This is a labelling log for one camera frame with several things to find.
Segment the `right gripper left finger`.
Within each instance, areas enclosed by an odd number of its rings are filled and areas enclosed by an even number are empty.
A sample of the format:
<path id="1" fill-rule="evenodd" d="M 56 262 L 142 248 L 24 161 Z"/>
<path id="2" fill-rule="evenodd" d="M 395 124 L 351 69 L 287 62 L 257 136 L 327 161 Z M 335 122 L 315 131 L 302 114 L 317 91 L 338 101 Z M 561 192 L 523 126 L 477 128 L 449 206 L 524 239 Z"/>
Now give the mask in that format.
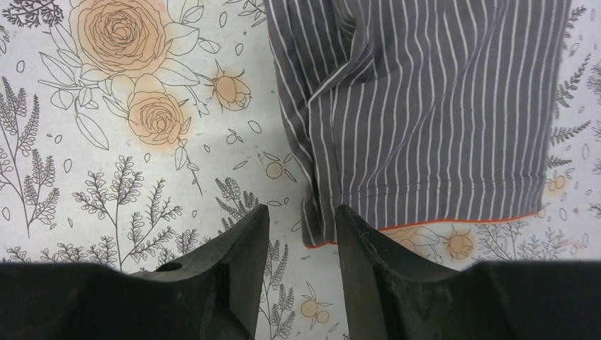
<path id="1" fill-rule="evenodd" d="M 269 209 L 153 272 L 129 298 L 151 339 L 254 339 L 269 245 Z"/>

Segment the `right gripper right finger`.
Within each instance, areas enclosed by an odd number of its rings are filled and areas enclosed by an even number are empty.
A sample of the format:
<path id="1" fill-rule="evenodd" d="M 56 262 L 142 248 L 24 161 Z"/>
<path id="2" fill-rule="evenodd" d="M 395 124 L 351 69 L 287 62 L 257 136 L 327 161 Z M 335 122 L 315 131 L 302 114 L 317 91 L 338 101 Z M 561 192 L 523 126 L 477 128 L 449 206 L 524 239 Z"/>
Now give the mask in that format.
<path id="1" fill-rule="evenodd" d="M 351 339 L 426 339 L 417 315 L 403 314 L 427 297 L 411 285 L 456 271 L 393 241 L 348 205 L 338 207 L 335 227 Z"/>

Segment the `grey striped underwear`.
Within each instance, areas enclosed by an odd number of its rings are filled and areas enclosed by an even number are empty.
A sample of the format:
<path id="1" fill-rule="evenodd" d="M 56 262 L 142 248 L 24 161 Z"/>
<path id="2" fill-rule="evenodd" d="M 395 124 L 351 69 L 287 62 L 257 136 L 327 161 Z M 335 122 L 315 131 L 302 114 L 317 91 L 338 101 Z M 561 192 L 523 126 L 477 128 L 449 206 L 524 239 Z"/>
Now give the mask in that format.
<path id="1" fill-rule="evenodd" d="M 569 1 L 265 1 L 307 247 L 541 208 Z"/>

